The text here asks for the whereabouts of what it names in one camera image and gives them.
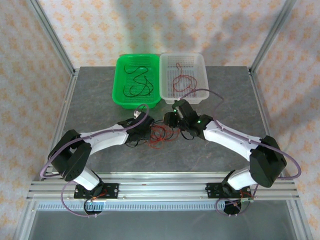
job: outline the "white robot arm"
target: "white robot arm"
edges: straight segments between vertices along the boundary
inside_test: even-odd
[[[173,112],[164,116],[163,122],[166,125],[178,127],[194,137],[220,144],[249,162],[247,167],[231,171],[223,180],[223,190],[227,194],[254,184],[269,188],[286,167],[287,162],[282,154],[259,145],[263,143],[279,149],[274,138],[250,136],[221,124],[211,116],[198,116],[184,99],[176,101],[172,108]]]
[[[65,148],[51,164],[65,181],[74,181],[82,185],[86,190],[93,191],[97,186],[102,184],[102,180],[86,167],[89,156],[111,146],[148,140],[154,119],[148,115],[143,120],[144,116],[145,113],[141,112],[136,118],[118,122],[118,124],[112,127],[95,132],[78,133],[73,129],[69,130],[51,151],[48,159],[65,144],[82,138],[82,140]],[[126,128],[136,125],[142,120],[143,122],[136,127],[126,130]]]

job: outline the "green plastic tray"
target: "green plastic tray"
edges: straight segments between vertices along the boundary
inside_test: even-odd
[[[119,57],[115,66],[113,101],[125,109],[135,109],[140,104],[154,108],[161,100],[159,59],[155,54],[127,54]]]

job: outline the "black mounting bracket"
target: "black mounting bracket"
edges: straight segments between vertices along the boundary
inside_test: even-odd
[[[229,194],[223,189],[223,184],[220,182],[209,182],[206,184],[205,190],[208,199],[241,199],[251,198],[251,190],[249,186],[242,188],[239,191],[233,191]]]
[[[119,194],[119,183],[103,183],[101,193],[106,192],[105,195],[100,196],[99,199],[117,199]],[[94,195],[94,190],[87,190],[82,185],[77,184],[74,190],[74,199],[90,199]]]

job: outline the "white basket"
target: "white basket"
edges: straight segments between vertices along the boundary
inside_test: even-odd
[[[196,79],[195,89],[209,89],[205,60],[200,53],[164,53],[160,56],[159,86],[160,96],[167,104],[173,104],[175,100],[191,91],[188,88],[183,92],[174,92],[173,80],[181,73],[181,69],[177,68],[177,63],[182,67],[182,75],[189,75]],[[183,90],[189,84],[190,80],[182,77],[176,87]],[[199,104],[208,97],[208,91],[196,91],[185,99],[190,104]]]

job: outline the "floral wallpaper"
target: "floral wallpaper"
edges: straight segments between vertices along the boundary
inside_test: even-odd
[[[271,133],[302,168],[296,184],[314,239],[320,239],[319,43],[319,4],[298,0],[257,72]],[[296,173],[290,162],[287,169]]]
[[[70,78],[26,0],[0,1],[0,239],[16,230]]]
[[[285,0],[39,0],[72,64],[115,66],[131,53],[202,53],[250,66]]]

